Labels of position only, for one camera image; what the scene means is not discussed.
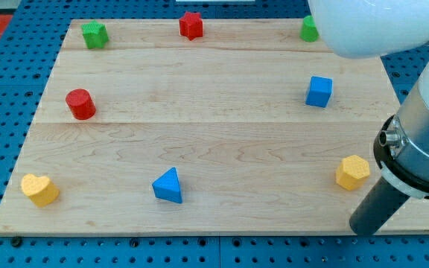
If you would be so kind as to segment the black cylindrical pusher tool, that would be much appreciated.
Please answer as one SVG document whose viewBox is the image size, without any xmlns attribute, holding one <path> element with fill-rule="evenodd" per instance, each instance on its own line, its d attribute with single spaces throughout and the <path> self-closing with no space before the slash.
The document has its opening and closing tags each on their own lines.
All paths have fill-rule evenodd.
<svg viewBox="0 0 429 268">
<path fill-rule="evenodd" d="M 373 235 L 409 198 L 381 177 L 351 215 L 352 231 L 360 236 Z"/>
</svg>

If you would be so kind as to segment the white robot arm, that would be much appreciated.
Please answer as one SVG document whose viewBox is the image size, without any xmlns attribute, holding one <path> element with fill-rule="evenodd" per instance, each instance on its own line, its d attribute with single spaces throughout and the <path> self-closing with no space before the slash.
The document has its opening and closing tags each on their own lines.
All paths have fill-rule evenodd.
<svg viewBox="0 0 429 268">
<path fill-rule="evenodd" d="M 429 45 L 429 1 L 309 0 L 325 44 L 337 55 L 376 57 Z M 372 235 L 409 199 L 429 199 L 429 62 L 397 113 L 377 134 L 381 177 L 350 217 Z"/>
</svg>

